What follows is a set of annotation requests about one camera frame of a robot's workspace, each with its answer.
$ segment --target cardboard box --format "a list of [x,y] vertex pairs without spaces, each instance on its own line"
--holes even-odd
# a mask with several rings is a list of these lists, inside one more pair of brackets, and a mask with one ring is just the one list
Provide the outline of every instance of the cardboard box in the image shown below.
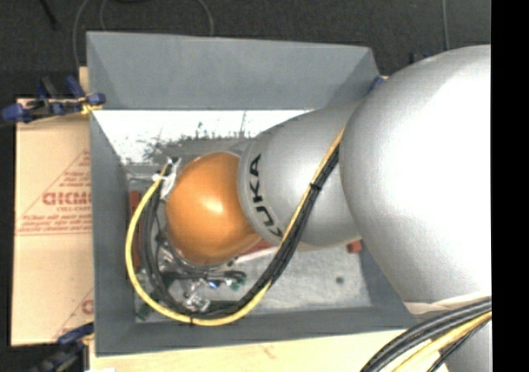
[[93,320],[88,124],[75,114],[17,126],[13,346]]

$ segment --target clamp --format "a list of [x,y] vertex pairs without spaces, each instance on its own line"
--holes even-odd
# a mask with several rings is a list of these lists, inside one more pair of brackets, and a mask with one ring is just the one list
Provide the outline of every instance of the clamp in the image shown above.
[[2,109],[5,122],[32,122],[37,119],[68,115],[70,113],[88,113],[100,108],[106,101],[103,93],[86,94],[79,81],[73,75],[64,80],[69,90],[69,98],[60,97],[50,77],[41,79],[36,87],[37,97],[22,104],[13,103]]

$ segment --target blue clamp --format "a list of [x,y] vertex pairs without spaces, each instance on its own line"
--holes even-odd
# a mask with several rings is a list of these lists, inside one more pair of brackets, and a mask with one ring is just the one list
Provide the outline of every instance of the blue clamp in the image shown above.
[[36,87],[37,97],[23,106],[13,103],[2,109],[2,119],[5,122],[32,122],[45,117],[56,117],[83,111],[85,106],[102,106],[107,98],[103,93],[92,93],[87,95],[79,81],[68,75],[64,82],[73,98],[61,97],[49,77],[41,79]]
[[93,322],[84,324],[81,327],[77,327],[72,331],[67,332],[63,336],[60,336],[57,340],[57,344],[59,344],[59,346],[67,346],[68,344],[72,344],[90,334],[93,334]]

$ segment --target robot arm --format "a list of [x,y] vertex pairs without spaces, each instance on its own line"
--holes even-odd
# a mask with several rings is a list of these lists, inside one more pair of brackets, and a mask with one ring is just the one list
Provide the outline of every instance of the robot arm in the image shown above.
[[[280,124],[240,160],[210,154],[186,165],[166,203],[174,250],[207,268],[261,237],[281,244],[336,139],[339,162],[298,248],[362,238],[419,319],[417,307],[490,295],[490,46],[428,58],[359,103]],[[454,358],[454,370],[488,370],[491,329]]]

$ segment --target yellow cable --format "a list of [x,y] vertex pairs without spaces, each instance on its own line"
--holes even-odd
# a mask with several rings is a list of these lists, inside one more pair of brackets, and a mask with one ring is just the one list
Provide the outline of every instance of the yellow cable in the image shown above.
[[458,326],[456,329],[447,332],[444,336],[440,336],[436,340],[422,347],[419,351],[413,353],[403,363],[393,369],[393,372],[403,372],[405,370],[412,370],[412,367],[417,363],[423,362],[429,356],[433,355],[442,348],[448,346],[452,342],[463,338],[466,334],[471,332],[473,329],[488,321],[492,317],[492,312],[484,313],[474,319],[465,322],[463,325]]
[[[336,147],[340,144],[341,138],[343,136],[345,128],[342,128],[336,139],[332,142],[331,147],[329,147],[329,150],[327,151],[325,157],[323,158],[322,162],[319,164],[316,173],[312,177],[311,184],[308,185],[307,189],[305,190],[305,193],[303,194],[303,197],[301,201],[299,202],[298,207],[296,208],[296,211],[293,214],[292,219],[290,220],[290,223],[288,224],[288,227],[283,235],[283,240],[281,240],[281,243],[279,244],[279,248],[286,240],[288,234],[293,228],[294,223],[296,222],[296,219],[299,216],[299,213],[301,212],[301,209],[306,202],[308,195],[312,188],[312,183],[316,178],[319,176],[319,174],[322,172],[323,167],[325,166],[326,162],[331,157],[332,153],[336,149]],[[160,173],[160,176],[164,175],[165,168],[162,169],[162,172]],[[161,304],[157,303],[140,285],[140,282],[138,281],[138,278],[136,277],[136,272],[134,271],[134,265],[132,264],[132,242],[134,241],[134,233],[136,230],[136,226],[138,224],[138,221],[140,220],[140,216],[143,213],[143,210],[145,209],[145,205],[149,202],[149,200],[154,195],[156,189],[159,187],[160,183],[162,181],[162,178],[157,179],[147,190],[143,198],[141,199],[140,203],[138,204],[138,207],[134,211],[134,215],[132,215],[131,223],[129,224],[127,233],[126,233],[126,240],[125,240],[125,264],[126,264],[126,272],[128,273],[129,279],[131,280],[132,286],[134,287],[134,290],[138,293],[138,295],[141,297],[141,299],[147,303],[149,306],[151,306],[156,312],[161,313],[162,315],[165,315],[166,317],[169,317],[171,319],[174,319],[175,321],[179,322],[186,322],[186,323],[193,323],[196,325],[202,325],[205,327],[216,327],[219,325],[226,325],[227,323],[231,323],[236,321],[237,319],[240,319],[241,317],[245,316],[250,312],[258,303],[259,301],[264,297],[265,293],[268,291],[270,285],[272,284],[271,281],[266,283],[266,285],[240,310],[238,310],[235,313],[232,313],[231,315],[227,315],[225,317],[219,317],[214,319],[201,319],[201,318],[194,318],[187,315],[183,315],[182,313],[177,313],[165,306],[162,306]]]

